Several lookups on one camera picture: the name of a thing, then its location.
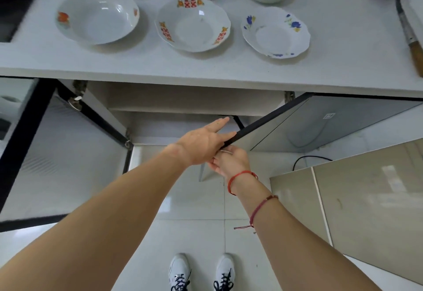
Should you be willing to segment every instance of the bowl with blue floral pattern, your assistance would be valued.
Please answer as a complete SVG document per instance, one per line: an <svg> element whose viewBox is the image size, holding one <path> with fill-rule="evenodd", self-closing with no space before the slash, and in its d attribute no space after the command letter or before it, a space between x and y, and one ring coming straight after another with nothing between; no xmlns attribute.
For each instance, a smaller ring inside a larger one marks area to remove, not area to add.
<svg viewBox="0 0 423 291"><path fill-rule="evenodd" d="M261 7L246 14L241 30L252 48L275 59L296 57L310 46L307 26L278 7Z"/></svg>

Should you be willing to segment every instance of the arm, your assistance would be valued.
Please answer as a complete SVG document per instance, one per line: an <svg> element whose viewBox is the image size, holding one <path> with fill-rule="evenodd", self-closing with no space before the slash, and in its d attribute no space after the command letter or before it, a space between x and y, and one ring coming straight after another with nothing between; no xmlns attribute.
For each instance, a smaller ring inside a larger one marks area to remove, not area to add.
<svg viewBox="0 0 423 291"><path fill-rule="evenodd" d="M178 177L234 136L216 133L228 120L187 133L73 211L0 269L0 291L111 290Z"/></svg>
<svg viewBox="0 0 423 291"><path fill-rule="evenodd" d="M250 170L247 153L235 146L219 152L210 167L231 178ZM231 184L248 216L272 193L251 174L237 176ZM267 201L254 217L254 228L283 290L380 291L360 269L315 235L283 207Z"/></svg>

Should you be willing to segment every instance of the sneaker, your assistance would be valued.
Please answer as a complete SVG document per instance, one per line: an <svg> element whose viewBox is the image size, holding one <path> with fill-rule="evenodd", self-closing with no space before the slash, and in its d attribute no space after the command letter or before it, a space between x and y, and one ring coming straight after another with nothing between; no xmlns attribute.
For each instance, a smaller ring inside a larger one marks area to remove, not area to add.
<svg viewBox="0 0 423 291"><path fill-rule="evenodd" d="M177 254L169 268L169 283L171 284L171 291L190 291L188 285L190 284L189 276L191 275L191 268L187 257L179 253Z"/></svg>
<svg viewBox="0 0 423 291"><path fill-rule="evenodd" d="M229 291L234 287L235 281L235 264L234 259L225 253L219 261L216 269L216 281L214 281L214 289L216 291Z"/></svg>

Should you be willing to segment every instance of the bracelet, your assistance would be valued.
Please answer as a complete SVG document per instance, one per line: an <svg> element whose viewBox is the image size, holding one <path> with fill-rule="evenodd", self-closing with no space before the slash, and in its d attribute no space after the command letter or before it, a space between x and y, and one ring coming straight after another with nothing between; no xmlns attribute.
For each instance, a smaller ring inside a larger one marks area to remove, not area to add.
<svg viewBox="0 0 423 291"><path fill-rule="evenodd" d="M257 207L256 207L256 209L253 211L253 213L251 214L251 217L250 217L250 225L247 225L247 226L240 226L240 227L237 227L237 228L234 228L235 230L236 229L246 229L246 228L253 228L254 226L252 225L252 222L254 221L254 217L256 216L256 214L257 214L257 212L258 212L258 210L260 210L261 208L262 208L262 206L268 201L268 200L271 200L272 198L278 198L278 196L277 195L271 195L271 196L268 196L267 198L265 198Z"/></svg>
<svg viewBox="0 0 423 291"><path fill-rule="evenodd" d="M235 177L237 177L238 175L244 174L244 173L251 174L252 176L255 176L255 177L256 177L256 179L258 179L258 176L257 176L255 173L253 173L253 172L251 172L251 171L247 171L247 170L242 171L242 172L239 172L238 174L235 174L234 176L232 176L232 177L230 178L230 180L229 180L229 182L228 182L228 192L229 192L229 193L231 193L232 195L235 195L235 194L234 194L234 193L232 193L232 191L230 190L230 185L232 184L232 181L235 179Z"/></svg>

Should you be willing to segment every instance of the hand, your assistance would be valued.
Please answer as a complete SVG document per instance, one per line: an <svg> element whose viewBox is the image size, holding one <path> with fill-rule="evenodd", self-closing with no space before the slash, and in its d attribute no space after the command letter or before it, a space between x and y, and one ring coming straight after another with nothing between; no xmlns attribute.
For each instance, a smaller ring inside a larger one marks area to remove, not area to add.
<svg viewBox="0 0 423 291"><path fill-rule="evenodd" d="M213 158L225 141L235 136L236 132L217 134L228 121L229 117L220 118L202 128L190 131L167 149L177 150L187 167L203 164Z"/></svg>
<svg viewBox="0 0 423 291"><path fill-rule="evenodd" d="M219 151L207 163L212 170L225 176L227 179L242 171L250 171L250 161L248 160L246 151L234 145L229 145L223 150L227 150L230 153Z"/></svg>

